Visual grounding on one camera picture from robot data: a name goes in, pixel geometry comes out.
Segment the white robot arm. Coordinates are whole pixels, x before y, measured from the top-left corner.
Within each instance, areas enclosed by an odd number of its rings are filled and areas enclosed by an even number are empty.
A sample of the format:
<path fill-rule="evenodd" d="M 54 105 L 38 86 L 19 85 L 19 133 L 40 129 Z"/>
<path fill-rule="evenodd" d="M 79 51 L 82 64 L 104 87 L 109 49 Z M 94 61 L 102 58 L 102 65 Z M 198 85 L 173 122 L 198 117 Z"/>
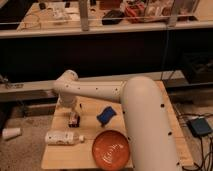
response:
<path fill-rule="evenodd" d="M 63 105 L 74 96 L 121 104 L 134 171 L 182 171 L 163 95 L 151 78 L 84 82 L 66 70 L 54 81 L 54 90 Z"/>

